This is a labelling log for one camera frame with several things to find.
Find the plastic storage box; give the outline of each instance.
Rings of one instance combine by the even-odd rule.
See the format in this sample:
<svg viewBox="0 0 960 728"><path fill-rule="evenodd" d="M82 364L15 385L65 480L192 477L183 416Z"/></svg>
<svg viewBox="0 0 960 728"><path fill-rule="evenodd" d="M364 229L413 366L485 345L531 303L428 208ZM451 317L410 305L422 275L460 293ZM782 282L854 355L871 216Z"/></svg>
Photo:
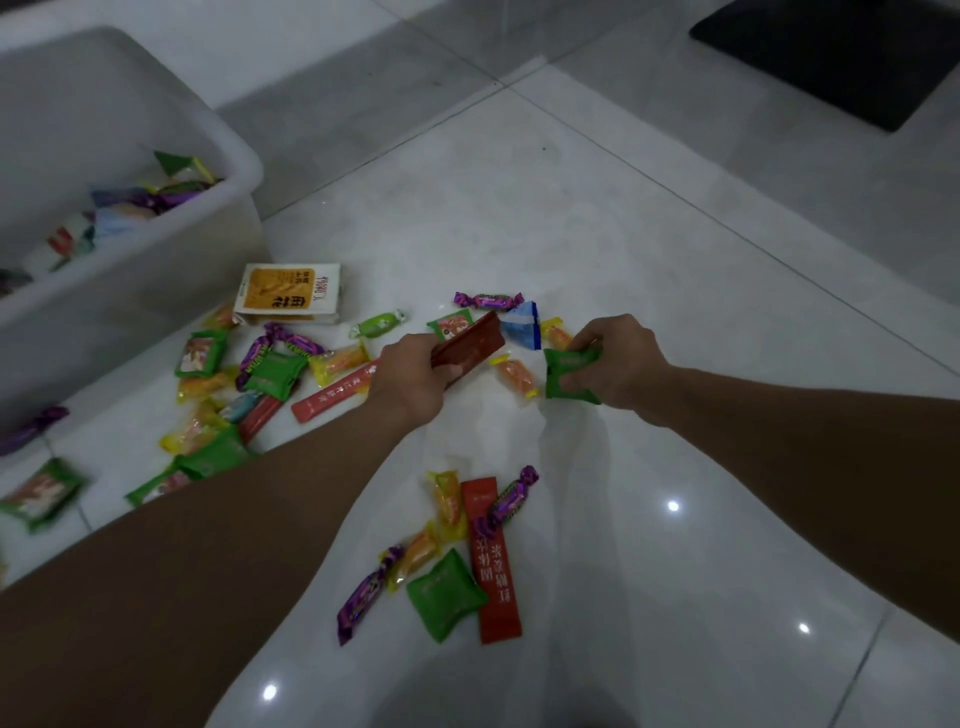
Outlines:
<svg viewBox="0 0 960 728"><path fill-rule="evenodd" d="M256 153L124 33L0 55L0 109L0 267L90 209L90 184L155 177L154 149L199 157L224 179L0 299L2 429L232 301L246 264L270 256L251 198Z"/></svg>

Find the snack packaging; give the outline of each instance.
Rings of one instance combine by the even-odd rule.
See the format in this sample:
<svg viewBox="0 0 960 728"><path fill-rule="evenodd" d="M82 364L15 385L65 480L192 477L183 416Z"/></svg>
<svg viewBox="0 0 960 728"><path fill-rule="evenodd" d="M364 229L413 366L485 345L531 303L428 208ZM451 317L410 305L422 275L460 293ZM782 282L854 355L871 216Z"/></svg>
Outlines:
<svg viewBox="0 0 960 728"><path fill-rule="evenodd" d="M160 446L173 455L188 455L211 442L228 426L210 400L203 400L190 410L176 427L160 438Z"/></svg>
<svg viewBox="0 0 960 728"><path fill-rule="evenodd" d="M387 573L403 557L403 552L403 545L400 544L388 548L380 557L377 570L360 582L347 603L337 612L337 639L341 647L353 639L354 630L380 596L387 581Z"/></svg>
<svg viewBox="0 0 960 728"><path fill-rule="evenodd" d="M561 352L565 352L573 341L573 337L564 327L564 320L559 316L540 322L540 338L545 340L551 349L559 349Z"/></svg>
<svg viewBox="0 0 960 728"><path fill-rule="evenodd" d="M33 442L37 437L46 432L54 423L58 423L69 414L70 410L66 407L47 407L14 432L0 437L0 456L17 452L26 446L27 443Z"/></svg>
<svg viewBox="0 0 960 728"><path fill-rule="evenodd" d="M461 619L488 602L463 558L452 548L429 573L414 579L407 594L430 637L443 642Z"/></svg>
<svg viewBox="0 0 960 728"><path fill-rule="evenodd" d="M546 398L548 400L583 400L590 404L599 404L597 396L589 389L580 392L567 392L560 385L560 377L583 369L600 358L599 349L586 349L582 352L562 352L559 349L544 349L546 357Z"/></svg>
<svg viewBox="0 0 960 728"><path fill-rule="evenodd" d="M468 480L463 484L464 509L470 522L470 561L473 576L490 601L480 608L480 642L490 644L523 634L516 606L514 577L510 571L503 529L488 539L473 524L484 517L496 500L496 478Z"/></svg>
<svg viewBox="0 0 960 728"><path fill-rule="evenodd" d="M511 359L509 354L495 356L490 363L496 368L500 381L519 394L524 401L540 394L533 373L519 359Z"/></svg>
<svg viewBox="0 0 960 728"><path fill-rule="evenodd" d="M363 339L332 352L324 352L310 357L310 371L317 383L326 387L344 373L356 369L370 361L370 353Z"/></svg>
<svg viewBox="0 0 960 728"><path fill-rule="evenodd" d="M279 314L287 321L340 321L340 264L251 263L233 311L244 323Z"/></svg>
<svg viewBox="0 0 960 728"><path fill-rule="evenodd" d="M379 316L373 316L352 327L349 336L351 339L358 339L361 336L366 336L368 339L375 339L377 336L382 336L387 331L398 327L406 320L407 317L403 311L381 313Z"/></svg>
<svg viewBox="0 0 960 728"><path fill-rule="evenodd" d="M267 352L250 372L244 389L287 401L305 366L306 359L302 356Z"/></svg>
<svg viewBox="0 0 960 728"><path fill-rule="evenodd" d="M227 348L227 333L220 328L194 331L183 347L180 364L174 371L178 377L213 376Z"/></svg>
<svg viewBox="0 0 960 728"><path fill-rule="evenodd" d="M480 293L476 296L468 296L459 291L453 294L454 305L486 308L489 311L509 311L521 303L523 303L523 295L520 293L515 296L507 296L503 293Z"/></svg>
<svg viewBox="0 0 960 728"><path fill-rule="evenodd" d="M539 351L540 317L537 315L537 304L525 301L514 310L500 314L500 330L520 346Z"/></svg>
<svg viewBox="0 0 960 728"><path fill-rule="evenodd" d="M150 500L178 491L192 482L193 478L186 471L170 466L157 477L151 478L139 488L127 493L124 498L136 508Z"/></svg>
<svg viewBox="0 0 960 728"><path fill-rule="evenodd" d="M530 489L540 480L540 474L528 465L520 471L520 477L504 488L503 493L487 509L487 514L473 521L473 528L481 536L492 538L523 507L530 496Z"/></svg>
<svg viewBox="0 0 960 728"><path fill-rule="evenodd" d="M458 333L466 331L472 324L473 317L470 315L469 308L461 308L442 319L429 322L427 326L433 329L441 341L448 341Z"/></svg>
<svg viewBox="0 0 960 728"><path fill-rule="evenodd" d="M240 439L236 425L227 425L202 448L174 458L174 467L198 480L243 465L254 458Z"/></svg>
<svg viewBox="0 0 960 728"><path fill-rule="evenodd" d="M0 498L0 513L21 519L33 533L51 522L85 483L63 460L51 458L23 485Z"/></svg>
<svg viewBox="0 0 960 728"><path fill-rule="evenodd" d="M404 542L403 558L387 574L387 586L395 592L405 581L440 556L440 542L432 521Z"/></svg>
<svg viewBox="0 0 960 728"><path fill-rule="evenodd" d="M293 406L290 407L290 411L294 413L297 422L301 424L307 423L317 417L317 415L324 413L334 404L342 402L358 392L366 391L367 387L370 386L371 377L376 372L376 365L379 361L379 359L374 359L363 369L358 369L356 372L342 376L333 382L333 384L325 386L319 392L315 392L309 397L294 402Z"/></svg>

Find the red packet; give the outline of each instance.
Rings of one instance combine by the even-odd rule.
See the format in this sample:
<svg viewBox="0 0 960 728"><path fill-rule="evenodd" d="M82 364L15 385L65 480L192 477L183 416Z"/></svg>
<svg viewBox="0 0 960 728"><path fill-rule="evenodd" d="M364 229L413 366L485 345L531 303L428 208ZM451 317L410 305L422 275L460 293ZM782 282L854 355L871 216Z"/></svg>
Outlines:
<svg viewBox="0 0 960 728"><path fill-rule="evenodd" d="M473 521L487 513L496 500L496 478L483 477L461 484L464 510L470 524L470 560L473 576L490 601L480 607L480 642L483 644L512 640L523 634L520 612L516 607L514 578L510 573L507 544L503 529L485 539L473 528Z"/></svg>

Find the red snack packet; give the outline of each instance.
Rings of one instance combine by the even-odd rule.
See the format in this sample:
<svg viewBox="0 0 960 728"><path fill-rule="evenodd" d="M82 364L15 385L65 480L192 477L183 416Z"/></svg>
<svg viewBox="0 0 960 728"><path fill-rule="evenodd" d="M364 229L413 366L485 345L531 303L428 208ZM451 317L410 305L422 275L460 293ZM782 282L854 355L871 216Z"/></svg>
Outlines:
<svg viewBox="0 0 960 728"><path fill-rule="evenodd" d="M510 572L503 529L498 529L493 538L485 539L473 527L474 521L485 516L496 500L496 478L468 480L461 484L461 492L470 524L473 576L490 598L486 606L480 607L480 642L491 644L520 637L523 625L516 607L514 578Z"/></svg>
<svg viewBox="0 0 960 728"><path fill-rule="evenodd" d="M352 397L359 390L369 387L370 379L376 372L376 365L379 361L379 359L374 359L363 369L358 369L352 374L343 376L319 392L296 402L290 409L293 411L294 417L297 418L297 422L301 424L309 422L337 402Z"/></svg>

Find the green square packet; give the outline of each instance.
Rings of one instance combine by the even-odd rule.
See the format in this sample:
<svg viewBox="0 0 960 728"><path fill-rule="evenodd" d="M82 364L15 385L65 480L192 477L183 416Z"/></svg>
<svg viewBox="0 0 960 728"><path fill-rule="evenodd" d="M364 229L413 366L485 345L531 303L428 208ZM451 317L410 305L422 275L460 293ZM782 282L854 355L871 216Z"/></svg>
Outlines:
<svg viewBox="0 0 960 728"><path fill-rule="evenodd" d="M196 452L175 457L173 468L200 480L236 468L254 457L240 439L236 425L231 425Z"/></svg>
<svg viewBox="0 0 960 728"><path fill-rule="evenodd" d="M559 349L544 349L546 358L546 398L548 400L583 400L590 404L599 404L597 396L589 389L579 392L567 392L560 386L560 377L583 369L600 358L599 349L587 349L583 352L564 352Z"/></svg>
<svg viewBox="0 0 960 728"><path fill-rule="evenodd" d="M263 392L280 401L287 401L306 365L307 359L302 356L267 352L251 372L244 390Z"/></svg>
<svg viewBox="0 0 960 728"><path fill-rule="evenodd" d="M63 460L51 458L23 485L0 498L0 513L21 519L34 533L52 522L85 484Z"/></svg>
<svg viewBox="0 0 960 728"><path fill-rule="evenodd" d="M487 593L477 586L456 548L448 551L429 573L411 581L407 594L426 631L438 643L447 638L457 622L488 601Z"/></svg>

